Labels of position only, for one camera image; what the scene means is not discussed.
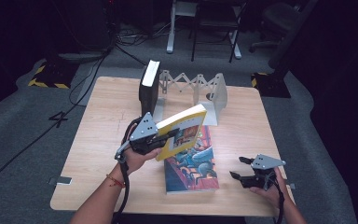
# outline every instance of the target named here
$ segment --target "yellow book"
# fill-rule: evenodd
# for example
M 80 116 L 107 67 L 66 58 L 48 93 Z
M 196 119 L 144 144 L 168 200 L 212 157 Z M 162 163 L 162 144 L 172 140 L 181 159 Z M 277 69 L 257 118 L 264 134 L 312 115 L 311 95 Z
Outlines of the yellow book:
M 203 105 L 195 105 L 156 124 L 158 135 L 179 129 L 176 136 L 167 140 L 167 143 L 156 157 L 156 160 L 161 161 L 167 159 L 178 152 L 193 147 L 197 141 L 197 136 L 202 127 L 206 112 Z

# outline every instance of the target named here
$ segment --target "bracelet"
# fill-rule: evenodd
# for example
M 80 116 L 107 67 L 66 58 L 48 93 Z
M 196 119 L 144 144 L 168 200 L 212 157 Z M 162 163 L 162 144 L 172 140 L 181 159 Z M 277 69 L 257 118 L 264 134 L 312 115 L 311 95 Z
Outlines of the bracelet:
M 112 186 L 119 186 L 121 187 L 122 189 L 126 188 L 126 185 L 124 183 L 121 183 L 120 181 L 114 179 L 112 176 L 110 175 L 106 175 L 107 178 L 111 179 L 114 184 L 113 185 L 109 185 L 109 187 L 112 187 Z

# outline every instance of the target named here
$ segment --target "illustrated book cover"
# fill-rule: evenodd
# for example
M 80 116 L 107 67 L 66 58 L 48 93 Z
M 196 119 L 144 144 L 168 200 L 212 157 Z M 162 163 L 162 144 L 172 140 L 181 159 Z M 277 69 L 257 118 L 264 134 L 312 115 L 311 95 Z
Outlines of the illustrated book cover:
M 157 123 L 158 136 L 171 131 L 176 131 L 176 135 L 167 139 L 165 146 L 156 156 L 156 160 L 162 161 L 189 147 L 193 147 L 197 141 L 197 135 L 205 120 L 206 113 L 207 110 L 203 105 L 194 105 Z
M 159 62 L 150 60 L 142 74 L 139 84 L 139 101 L 142 116 L 147 112 L 153 115 L 158 100 Z
M 219 189 L 208 126 L 202 126 L 196 143 L 164 160 L 167 194 Z

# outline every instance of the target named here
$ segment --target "black book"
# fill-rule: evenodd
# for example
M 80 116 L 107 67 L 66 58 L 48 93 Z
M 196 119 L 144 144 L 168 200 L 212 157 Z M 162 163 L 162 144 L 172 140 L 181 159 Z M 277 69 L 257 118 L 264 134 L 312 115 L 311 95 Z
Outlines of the black book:
M 139 85 L 139 101 L 141 102 L 142 116 L 147 112 L 153 115 L 158 99 L 159 62 L 150 60 L 144 69 Z

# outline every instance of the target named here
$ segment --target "forearm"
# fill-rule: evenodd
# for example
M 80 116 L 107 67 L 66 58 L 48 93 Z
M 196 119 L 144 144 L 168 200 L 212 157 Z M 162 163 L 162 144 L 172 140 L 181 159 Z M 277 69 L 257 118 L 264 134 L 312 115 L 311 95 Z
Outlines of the forearm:
M 123 183 L 123 176 L 118 166 L 110 173 L 117 181 Z M 121 187 L 106 178 L 103 183 L 80 206 L 71 220 L 72 223 L 110 223 L 112 220 Z
M 284 218 L 288 224 L 306 224 L 307 221 L 303 218 L 300 211 L 292 200 L 285 200 L 283 203 Z

